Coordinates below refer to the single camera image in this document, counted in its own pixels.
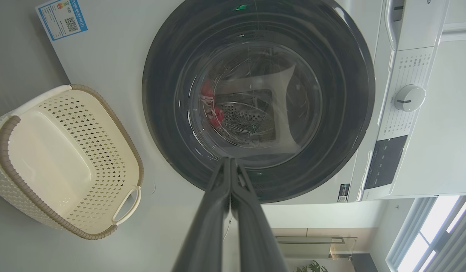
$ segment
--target washing machine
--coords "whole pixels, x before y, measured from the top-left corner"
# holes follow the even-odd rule
[[[198,203],[230,156],[262,203],[317,204],[389,194],[447,7],[429,2],[59,0],[36,11],[70,81],[127,129],[143,196]],[[413,57],[422,69],[391,86]],[[394,106],[410,83],[420,88]],[[395,134],[383,132],[389,114],[402,119]]]

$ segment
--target washing machine door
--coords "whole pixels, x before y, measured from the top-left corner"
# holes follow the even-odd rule
[[[367,45],[334,1],[186,0],[150,47],[143,104],[183,177],[205,189],[218,159],[236,157],[265,203],[306,193],[347,163],[374,88]]]

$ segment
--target control knob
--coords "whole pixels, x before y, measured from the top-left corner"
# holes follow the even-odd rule
[[[394,105],[398,110],[412,112],[421,107],[425,98],[425,89],[411,84],[404,86],[397,93]]]

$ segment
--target sticker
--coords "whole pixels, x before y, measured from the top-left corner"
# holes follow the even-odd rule
[[[350,184],[340,184],[339,198],[337,202],[347,201],[347,195],[349,194]]]
[[[77,0],[58,0],[38,8],[53,41],[88,30]]]

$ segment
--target laundry basket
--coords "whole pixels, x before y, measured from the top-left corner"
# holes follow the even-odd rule
[[[110,235],[141,201],[142,177],[124,127],[86,86],[54,88],[0,117],[0,195],[50,227]]]

